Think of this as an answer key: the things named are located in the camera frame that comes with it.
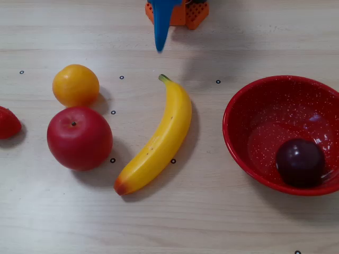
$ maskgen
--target blue plastic piece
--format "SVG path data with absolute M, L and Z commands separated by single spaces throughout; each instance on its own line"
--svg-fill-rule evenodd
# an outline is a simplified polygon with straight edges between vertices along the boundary
M 182 0 L 148 0 L 153 7 L 155 47 L 162 52 L 166 42 L 169 24 L 175 5 L 182 4 Z

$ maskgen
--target orange plastic block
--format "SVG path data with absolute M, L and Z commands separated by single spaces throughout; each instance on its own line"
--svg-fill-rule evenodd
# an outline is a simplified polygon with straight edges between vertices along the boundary
M 195 30 L 209 14 L 209 4 L 188 4 L 186 6 L 186 25 Z
M 186 23 L 185 10 L 186 10 L 186 0 L 183 0 L 180 6 L 174 7 L 170 25 L 184 25 Z M 146 15 L 148 16 L 148 18 L 154 24 L 153 8 L 150 3 L 147 3 L 145 5 L 145 11 L 146 11 Z

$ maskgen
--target toy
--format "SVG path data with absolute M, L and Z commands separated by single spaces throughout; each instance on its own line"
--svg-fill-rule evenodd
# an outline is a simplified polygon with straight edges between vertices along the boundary
M 8 139 L 21 131 L 21 123 L 12 111 L 0 106 L 0 139 Z
M 195 30 L 208 16 L 206 0 L 148 0 L 146 15 L 154 23 L 155 45 L 164 48 L 170 25 L 186 25 Z
M 325 156 L 312 141 L 287 141 L 276 152 L 275 163 L 282 180 L 291 186 L 310 188 L 322 183 Z
M 88 107 L 69 107 L 50 121 L 47 143 L 63 166 L 86 171 L 98 167 L 108 157 L 113 135 L 99 113 Z
M 169 164 L 181 146 L 191 123 L 191 100 L 179 84 L 164 75 L 166 109 L 160 125 L 145 147 L 122 170 L 114 189 L 119 195 L 133 193 L 151 182 Z
M 99 95 L 99 80 L 87 67 L 69 65 L 56 74 L 53 93 L 66 107 L 89 106 Z

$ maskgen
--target banana stem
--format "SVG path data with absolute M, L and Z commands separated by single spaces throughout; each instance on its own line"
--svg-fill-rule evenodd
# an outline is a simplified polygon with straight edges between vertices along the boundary
M 167 78 L 164 74 L 161 74 L 159 76 L 159 80 L 162 82 L 166 82 L 166 81 L 171 81 L 169 78 Z

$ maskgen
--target bowl rim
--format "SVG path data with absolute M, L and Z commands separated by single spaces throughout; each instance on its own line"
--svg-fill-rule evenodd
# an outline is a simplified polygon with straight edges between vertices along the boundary
M 330 186 L 330 187 L 318 188 L 318 189 L 316 189 L 316 188 L 301 189 L 301 188 L 294 188 L 292 186 L 287 186 L 287 187 L 280 186 L 278 184 L 275 184 L 275 183 L 272 183 L 272 182 L 266 180 L 264 177 L 258 175 L 253 170 L 251 170 L 250 167 L 248 167 L 246 165 L 246 163 L 244 163 L 241 160 L 239 154 L 235 151 L 235 149 L 234 149 L 234 147 L 231 143 L 230 136 L 229 136 L 229 133 L 228 133 L 228 128 L 227 128 L 229 115 L 230 115 L 230 112 L 232 111 L 233 105 L 249 89 L 256 87 L 256 86 L 263 85 L 264 83 L 274 81 L 274 80 L 277 80 L 277 79 L 279 79 L 279 80 L 298 80 L 298 81 L 307 82 L 312 86 L 321 87 L 322 89 L 332 93 L 334 96 L 336 96 L 336 98 L 339 99 L 339 92 L 337 92 L 333 88 L 331 88 L 331 87 L 329 87 L 329 86 L 327 86 L 327 85 L 325 85 L 321 82 L 318 82 L 316 80 L 305 78 L 305 77 L 300 77 L 300 76 L 290 76 L 290 75 L 271 76 L 271 77 L 261 78 L 261 79 L 254 81 L 254 82 L 251 82 L 248 85 L 244 86 L 242 89 L 240 89 L 232 97 L 232 99 L 229 101 L 229 103 L 227 104 L 227 107 L 225 109 L 224 117 L 222 119 L 222 132 L 223 132 L 223 135 L 224 135 L 224 140 L 225 140 L 226 146 L 228 148 L 228 151 L 230 152 L 233 159 L 238 163 L 238 165 L 241 167 L 241 169 L 243 171 L 245 171 L 252 178 L 257 180 L 259 183 L 261 183 L 261 184 L 263 184 L 263 185 L 265 185 L 269 188 L 275 189 L 277 191 L 287 193 L 287 194 L 292 194 L 292 195 L 298 195 L 298 196 L 320 196 L 320 195 L 333 193 L 333 192 L 339 190 L 339 184 L 334 185 L 334 186 Z

